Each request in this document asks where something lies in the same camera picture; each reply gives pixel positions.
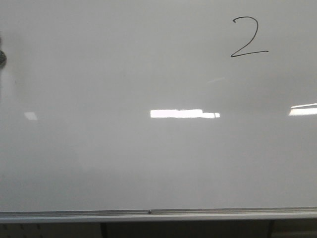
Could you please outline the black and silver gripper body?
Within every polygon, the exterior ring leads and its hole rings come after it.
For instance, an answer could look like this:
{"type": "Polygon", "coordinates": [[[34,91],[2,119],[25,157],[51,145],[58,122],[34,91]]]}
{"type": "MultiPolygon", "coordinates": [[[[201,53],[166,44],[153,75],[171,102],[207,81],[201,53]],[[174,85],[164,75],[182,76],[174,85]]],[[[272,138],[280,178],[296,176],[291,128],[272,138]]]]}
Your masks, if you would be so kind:
{"type": "Polygon", "coordinates": [[[2,38],[0,39],[0,68],[2,69],[6,64],[6,54],[2,49],[2,38]]]}

